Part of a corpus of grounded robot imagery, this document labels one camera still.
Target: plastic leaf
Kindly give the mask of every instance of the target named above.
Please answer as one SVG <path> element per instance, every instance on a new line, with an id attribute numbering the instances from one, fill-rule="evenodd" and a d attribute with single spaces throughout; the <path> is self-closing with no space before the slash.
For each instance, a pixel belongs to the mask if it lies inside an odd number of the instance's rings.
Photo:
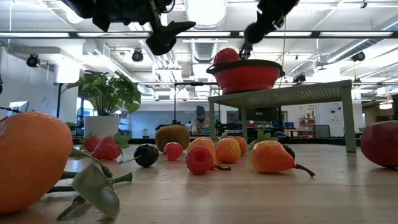
<path id="1" fill-rule="evenodd" d="M 108 217 L 118 216 L 120 201 L 112 183 L 93 163 L 76 175 L 72 187 Z"/>

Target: apricot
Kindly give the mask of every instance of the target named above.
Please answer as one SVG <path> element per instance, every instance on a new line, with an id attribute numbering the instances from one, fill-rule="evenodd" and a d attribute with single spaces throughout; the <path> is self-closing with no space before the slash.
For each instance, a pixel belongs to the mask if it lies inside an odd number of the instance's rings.
<path id="1" fill-rule="evenodd" d="M 210 138 L 197 138 L 191 142 L 187 148 L 188 153 L 197 146 L 203 146 L 209 150 L 210 154 L 213 156 L 213 165 L 217 166 L 217 156 L 216 156 L 216 146 Z"/>
<path id="2" fill-rule="evenodd" d="M 241 148 L 236 139 L 224 138 L 218 142 L 217 160 L 225 163 L 234 163 L 241 157 Z"/>
<path id="3" fill-rule="evenodd" d="M 248 151 L 248 143 L 246 142 L 244 137 L 241 136 L 234 136 L 230 137 L 238 141 L 239 148 L 241 149 L 241 155 L 245 154 Z"/>

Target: security camera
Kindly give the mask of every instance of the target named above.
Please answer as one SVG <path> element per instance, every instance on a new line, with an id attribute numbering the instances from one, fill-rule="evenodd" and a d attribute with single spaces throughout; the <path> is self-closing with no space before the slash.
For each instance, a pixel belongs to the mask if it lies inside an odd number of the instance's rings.
<path id="1" fill-rule="evenodd" d="M 142 55 L 142 49 L 134 49 L 131 59 L 133 62 L 141 62 L 144 59 L 144 56 Z"/>
<path id="2" fill-rule="evenodd" d="M 30 68 L 37 68 L 40 66 L 40 59 L 38 54 L 30 54 L 26 61 L 26 65 Z"/>

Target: raspberry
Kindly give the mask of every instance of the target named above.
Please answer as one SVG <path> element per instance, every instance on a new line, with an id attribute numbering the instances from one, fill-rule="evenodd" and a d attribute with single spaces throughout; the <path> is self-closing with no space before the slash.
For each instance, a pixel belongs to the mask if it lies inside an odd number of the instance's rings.
<path id="1" fill-rule="evenodd" d="M 188 153 L 185 163 L 192 174 L 203 175 L 213 168 L 213 156 L 205 147 L 197 146 Z"/>

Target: air duct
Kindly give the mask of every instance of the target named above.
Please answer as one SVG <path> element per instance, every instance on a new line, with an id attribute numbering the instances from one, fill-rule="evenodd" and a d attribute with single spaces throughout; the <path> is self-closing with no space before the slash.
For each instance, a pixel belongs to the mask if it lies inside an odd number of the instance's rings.
<path id="1" fill-rule="evenodd" d="M 185 15 L 188 21 L 197 24 L 194 30 L 221 30 L 224 26 L 227 0 L 184 0 Z M 193 58 L 198 62 L 209 63 L 219 48 L 216 43 L 192 43 Z"/>

